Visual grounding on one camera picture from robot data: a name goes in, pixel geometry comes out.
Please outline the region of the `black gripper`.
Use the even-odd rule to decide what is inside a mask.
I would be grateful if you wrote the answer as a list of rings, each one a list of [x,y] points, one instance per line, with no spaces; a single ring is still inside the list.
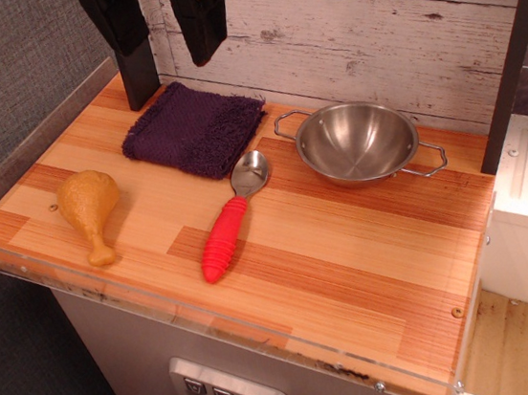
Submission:
[[[227,37],[225,0],[169,0],[190,57],[205,66]],[[148,38],[138,0],[78,0],[102,37],[120,55],[130,56]]]

